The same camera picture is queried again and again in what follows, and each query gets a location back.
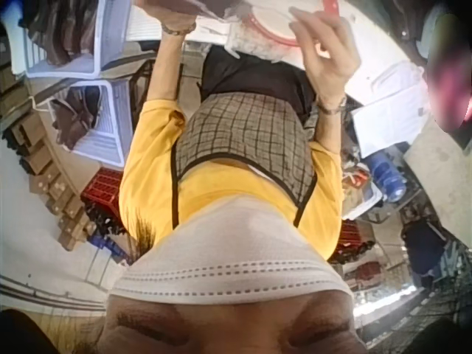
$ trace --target plaid apron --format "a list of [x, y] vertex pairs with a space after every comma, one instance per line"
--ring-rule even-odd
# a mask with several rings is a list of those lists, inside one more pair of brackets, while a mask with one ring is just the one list
[[316, 186], [306, 133], [291, 105], [261, 94], [214, 94], [206, 99], [174, 144], [173, 226], [178, 225], [178, 183], [202, 162], [234, 159], [278, 184], [298, 208], [298, 226]]

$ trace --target finger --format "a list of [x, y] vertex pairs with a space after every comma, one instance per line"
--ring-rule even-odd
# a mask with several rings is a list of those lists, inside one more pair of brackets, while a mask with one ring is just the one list
[[313, 63], [313, 67], [321, 68], [321, 58], [316, 52], [315, 43], [306, 26], [300, 22], [292, 22], [290, 28], [295, 33], [296, 40], [302, 50], [305, 66], [308, 63]]
[[297, 9], [291, 9], [292, 14], [302, 22], [312, 37], [317, 39], [319, 43], [330, 53], [333, 61], [342, 64], [347, 54], [347, 49], [339, 39], [333, 28], [318, 18], [313, 13], [307, 13]]
[[328, 26], [330, 26], [334, 32], [338, 35], [339, 40], [348, 48], [351, 50], [356, 50], [357, 48], [355, 46], [355, 41], [354, 41], [354, 35], [353, 31], [351, 30], [351, 27], [349, 25], [349, 22], [347, 22], [347, 19], [344, 17], [339, 17], [337, 15], [333, 15], [331, 13], [327, 13], [325, 11], [317, 11], [314, 13], [316, 17], [318, 17], [320, 20], [325, 22]]

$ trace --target wristwatch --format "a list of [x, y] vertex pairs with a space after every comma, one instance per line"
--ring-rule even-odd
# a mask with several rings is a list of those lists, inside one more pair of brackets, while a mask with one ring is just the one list
[[183, 29], [182, 31], [174, 31], [173, 29], [167, 27], [165, 24], [161, 24], [161, 27], [162, 32], [166, 32], [168, 35], [188, 35], [189, 33], [195, 31], [195, 28], [197, 28], [197, 24], [194, 23], [190, 28]]
[[338, 108], [336, 108], [336, 109], [327, 109], [326, 107], [323, 106], [323, 104], [319, 100], [319, 96], [316, 97], [316, 105], [318, 106], [318, 109], [321, 112], [323, 112], [324, 114], [328, 115], [328, 116], [333, 116], [335, 114], [343, 112], [346, 109], [346, 102], [347, 102], [347, 98], [344, 95], [341, 103], [339, 103]]

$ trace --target red plastic basket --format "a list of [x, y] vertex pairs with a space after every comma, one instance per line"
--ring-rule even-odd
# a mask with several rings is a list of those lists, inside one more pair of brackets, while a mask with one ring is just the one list
[[100, 168], [97, 174], [90, 181], [82, 192], [82, 199], [93, 201], [112, 212], [118, 220], [119, 216], [119, 186], [123, 173]]

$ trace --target face mask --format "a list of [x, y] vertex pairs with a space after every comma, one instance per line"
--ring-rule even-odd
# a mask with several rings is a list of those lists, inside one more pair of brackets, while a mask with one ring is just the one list
[[351, 291], [270, 204], [225, 198], [134, 263], [111, 293], [149, 302], [225, 305]]

